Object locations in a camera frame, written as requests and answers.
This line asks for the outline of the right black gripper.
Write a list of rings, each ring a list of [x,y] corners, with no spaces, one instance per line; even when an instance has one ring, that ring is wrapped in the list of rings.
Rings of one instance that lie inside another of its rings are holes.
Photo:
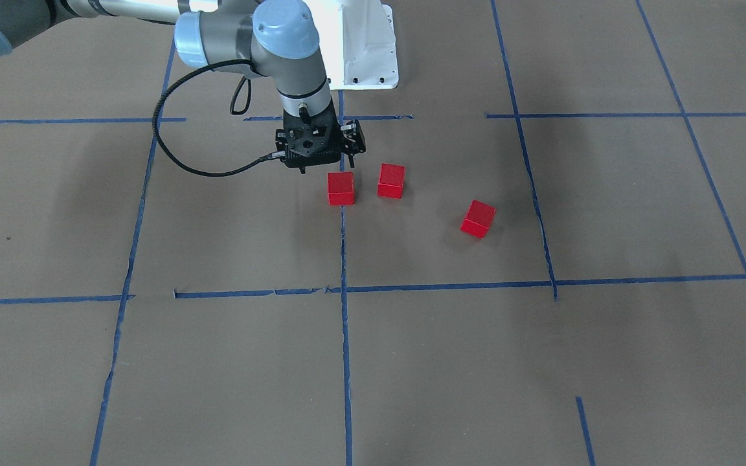
[[[303,175],[307,167],[340,162],[348,156],[350,168],[355,168],[355,156],[367,151],[367,142],[358,119],[340,125],[334,107],[326,107],[316,115],[282,114],[282,127],[276,130],[275,158]]]

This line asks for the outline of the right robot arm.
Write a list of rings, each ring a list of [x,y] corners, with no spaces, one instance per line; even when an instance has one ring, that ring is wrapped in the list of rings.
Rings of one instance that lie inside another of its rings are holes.
[[[278,160],[305,172],[367,150],[361,124],[341,124],[322,58],[313,13],[302,1],[0,1],[0,57],[63,21],[132,17],[172,25],[177,55],[190,73],[172,83],[153,110],[153,138],[177,167],[202,177],[168,149],[160,121],[168,97],[205,72],[240,74],[236,91],[251,93],[254,78],[275,83],[282,104],[276,150],[256,163]]]

